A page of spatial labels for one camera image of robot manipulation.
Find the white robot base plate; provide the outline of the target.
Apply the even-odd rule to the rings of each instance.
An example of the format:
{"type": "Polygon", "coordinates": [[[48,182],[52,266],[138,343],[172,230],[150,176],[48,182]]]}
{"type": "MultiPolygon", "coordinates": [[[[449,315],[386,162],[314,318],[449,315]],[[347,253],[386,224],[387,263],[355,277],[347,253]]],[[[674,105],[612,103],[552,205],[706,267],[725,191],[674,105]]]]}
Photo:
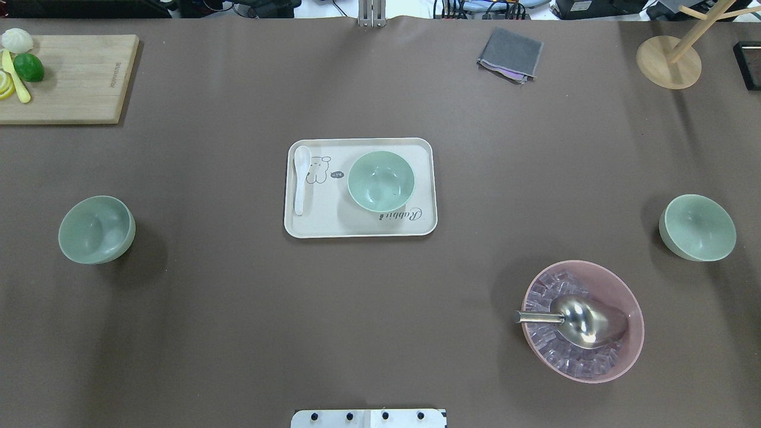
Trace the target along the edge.
{"type": "Polygon", "coordinates": [[[434,408],[380,408],[302,410],[291,427],[447,427],[445,410],[434,408]]]}

